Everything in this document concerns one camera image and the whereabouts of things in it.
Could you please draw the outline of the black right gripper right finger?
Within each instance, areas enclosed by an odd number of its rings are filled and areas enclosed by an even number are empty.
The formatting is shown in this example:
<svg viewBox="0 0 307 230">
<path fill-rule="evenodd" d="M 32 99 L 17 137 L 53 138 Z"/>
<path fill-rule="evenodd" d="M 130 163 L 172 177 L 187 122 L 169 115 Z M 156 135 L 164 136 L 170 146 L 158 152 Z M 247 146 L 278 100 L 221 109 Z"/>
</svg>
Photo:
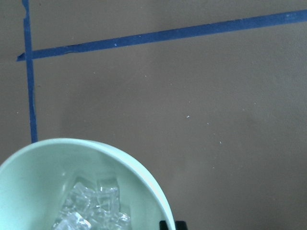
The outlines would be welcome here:
<svg viewBox="0 0 307 230">
<path fill-rule="evenodd" d="M 187 223 L 182 220 L 175 221 L 176 230 L 188 230 Z"/>
</svg>

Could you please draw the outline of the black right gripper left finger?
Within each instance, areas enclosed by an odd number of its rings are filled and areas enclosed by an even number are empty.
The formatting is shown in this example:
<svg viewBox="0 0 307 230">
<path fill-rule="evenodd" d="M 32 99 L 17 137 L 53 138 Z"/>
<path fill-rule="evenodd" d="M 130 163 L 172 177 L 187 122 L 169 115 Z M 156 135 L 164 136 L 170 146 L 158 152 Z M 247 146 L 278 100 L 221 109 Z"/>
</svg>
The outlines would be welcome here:
<svg viewBox="0 0 307 230">
<path fill-rule="evenodd" d="M 159 230 L 168 230 L 168 225 L 165 220 L 159 222 Z"/>
</svg>

